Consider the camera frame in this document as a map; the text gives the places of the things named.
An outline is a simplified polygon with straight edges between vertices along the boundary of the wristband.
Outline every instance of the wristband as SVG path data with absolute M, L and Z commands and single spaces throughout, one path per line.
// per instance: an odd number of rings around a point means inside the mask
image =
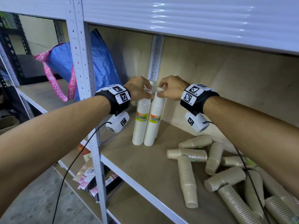
M 104 96 L 108 99 L 111 105 L 109 114 L 118 116 L 125 109 L 129 107 L 131 94 L 124 87 L 119 84 L 110 85 L 98 90 L 95 96 Z
M 204 103 L 212 96 L 219 96 L 219 94 L 203 84 L 192 84 L 184 90 L 180 104 L 194 116 L 197 116 L 198 113 L 204 114 Z

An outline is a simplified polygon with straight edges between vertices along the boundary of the blue tarp bag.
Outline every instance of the blue tarp bag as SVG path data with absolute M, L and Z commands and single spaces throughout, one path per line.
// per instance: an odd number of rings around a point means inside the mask
M 114 67 L 109 50 L 97 29 L 94 29 L 90 33 L 90 40 L 92 46 L 92 60 L 95 74 L 96 91 L 111 84 L 122 85 L 122 82 Z M 40 55 L 36 56 L 36 59 L 43 62 L 46 76 L 48 77 L 50 83 L 52 84 L 52 87 L 54 88 L 58 96 L 60 96 L 63 101 L 72 99 L 73 97 L 70 94 L 72 90 L 71 84 L 73 86 L 75 86 L 76 84 L 69 83 L 69 95 L 68 97 L 66 97 L 60 90 L 59 85 L 56 85 L 57 81 L 55 80 L 55 78 L 53 79 L 53 74 L 49 74 L 49 70 L 47 70 L 45 67 L 48 65 L 52 71 L 57 72 L 67 82 L 70 82 L 72 74 L 74 75 L 70 42 L 58 45 Z M 80 100 L 77 87 L 75 99 L 77 101 Z

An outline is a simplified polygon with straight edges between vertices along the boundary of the cardboard box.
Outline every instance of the cardboard box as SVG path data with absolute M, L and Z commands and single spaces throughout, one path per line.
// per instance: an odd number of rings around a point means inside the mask
M 14 116 L 8 116 L 0 119 L 0 135 L 4 134 L 6 131 L 9 131 L 19 124 L 19 120 Z

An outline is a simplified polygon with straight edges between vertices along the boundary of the plywood back panel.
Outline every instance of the plywood back panel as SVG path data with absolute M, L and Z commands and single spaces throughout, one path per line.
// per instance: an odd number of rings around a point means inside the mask
M 166 37 L 158 81 L 169 75 L 299 127 L 299 58 Z M 210 134 L 234 152 L 217 127 L 195 132 L 185 113 L 178 101 L 167 100 L 162 119 L 193 135 Z
M 67 42 L 69 38 L 65 22 L 62 28 Z M 89 29 L 90 31 L 98 29 L 100 32 L 122 82 L 125 83 L 129 78 L 139 75 L 147 77 L 152 45 L 151 35 L 103 26 L 89 26 Z

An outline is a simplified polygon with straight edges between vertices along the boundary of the hand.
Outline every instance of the hand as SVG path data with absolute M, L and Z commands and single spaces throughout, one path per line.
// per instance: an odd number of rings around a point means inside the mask
M 157 93 L 157 97 L 166 97 L 171 100 L 179 101 L 181 96 L 190 84 L 182 80 L 179 76 L 170 75 L 163 78 L 159 84 L 159 87 L 165 85 L 165 90 Z
M 150 93 L 144 91 L 144 86 L 150 90 L 152 89 L 150 82 L 142 76 L 138 76 L 137 78 L 133 77 L 124 85 L 131 94 L 131 101 L 139 101 L 143 98 L 152 98 Z

